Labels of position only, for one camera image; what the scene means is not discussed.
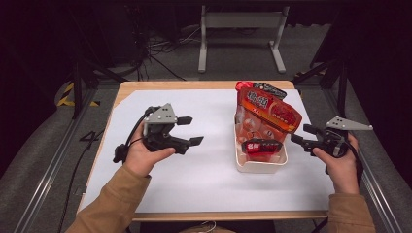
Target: person's right hand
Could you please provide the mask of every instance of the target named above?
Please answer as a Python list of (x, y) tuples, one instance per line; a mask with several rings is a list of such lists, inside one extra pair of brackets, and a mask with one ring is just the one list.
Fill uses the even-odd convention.
[[(355, 150), (358, 151), (358, 140), (351, 134), (348, 134), (348, 140)], [(360, 193), (356, 158), (351, 150), (348, 150), (340, 158), (332, 157), (319, 148), (314, 148), (313, 153), (326, 164), (327, 171), (333, 181), (335, 193)]]

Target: wooden table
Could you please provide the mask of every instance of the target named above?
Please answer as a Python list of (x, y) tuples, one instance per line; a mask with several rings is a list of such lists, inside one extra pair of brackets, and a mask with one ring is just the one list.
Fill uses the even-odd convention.
[[(281, 89), (294, 89), (294, 86), (289, 81), (262, 81), (262, 83), (269, 83)], [(123, 83), (120, 86), (118, 96), (114, 103), (114, 108), (120, 105), (120, 102), (125, 100), (128, 96), (130, 96), (135, 90), (194, 90), (194, 89), (234, 89), (236, 82), (127, 82)], [(106, 129), (108, 129), (111, 120), (109, 119), (108, 125)], [(96, 160), (101, 156), (101, 151), (103, 145), (105, 144), (105, 139), (107, 137), (108, 130), (105, 131), (104, 138), (102, 140), (102, 144), (99, 147)], [(185, 155), (185, 159), (189, 159), (191, 155)], [(309, 155), (303, 155), (302, 158), (307, 159), (310, 157)], [(96, 160), (94, 162), (93, 168), (90, 173), (89, 180), (87, 182), (87, 186), (90, 186), (90, 178), (91, 174), (93, 174), (94, 170), (96, 170)], [(318, 166), (319, 174), (323, 173), (324, 171), (323, 165)], [(85, 201), (85, 195), (82, 198), (82, 203)], [(252, 211), (252, 212), (241, 212), (241, 211), (223, 211), (223, 212), (178, 212), (178, 213), (136, 213), (133, 220), (135, 221), (200, 221), (200, 220), (252, 220), (252, 219), (291, 219), (291, 218), (323, 218), (326, 217), (326, 208), (322, 210), (305, 210), (305, 211)]]

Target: person's left hand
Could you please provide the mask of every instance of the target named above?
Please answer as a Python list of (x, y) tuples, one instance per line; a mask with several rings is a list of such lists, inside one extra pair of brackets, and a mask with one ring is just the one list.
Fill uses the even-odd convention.
[(123, 166), (126, 166), (138, 176), (146, 177), (152, 171), (157, 162), (175, 153), (175, 149), (168, 148), (150, 152), (145, 147), (142, 140), (140, 140), (143, 138), (143, 126), (144, 122), (138, 126), (136, 132), (131, 137), (130, 142), (138, 139), (139, 141), (136, 141), (129, 147), (127, 158)]

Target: metal bracket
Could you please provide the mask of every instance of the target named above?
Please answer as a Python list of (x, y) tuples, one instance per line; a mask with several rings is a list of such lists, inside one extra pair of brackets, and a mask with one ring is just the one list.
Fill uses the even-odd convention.
[(373, 130), (372, 125), (357, 123), (346, 118), (336, 116), (326, 123), (326, 127), (340, 130)]

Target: dark background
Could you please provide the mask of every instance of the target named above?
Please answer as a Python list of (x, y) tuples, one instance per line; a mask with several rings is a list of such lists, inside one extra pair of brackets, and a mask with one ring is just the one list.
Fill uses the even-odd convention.
[[(74, 53), (62, 40), (45, 0), (3, 1), (0, 9), (0, 174), (31, 133), (55, 111), (54, 95), (71, 79)], [(57, 7), (57, 15), (71, 20), (69, 33), (82, 55), (104, 67), (135, 64), (142, 44), (135, 41), (156, 30), (171, 41), (180, 29), (200, 21), (200, 7), (81, 5)], [(225, 11), (245, 9), (223, 8)], [(259, 6), (254, 11), (270, 8)], [(412, 27), (407, 4), (373, 1), (362, 17), (357, 49), (348, 60), (348, 77), (370, 123), (398, 172), (412, 186), (408, 152), (411, 126), (409, 70), (412, 65)], [(291, 7), (287, 25), (334, 22), (335, 7)], [(326, 61), (342, 48), (344, 30), (330, 30), (316, 62)]]

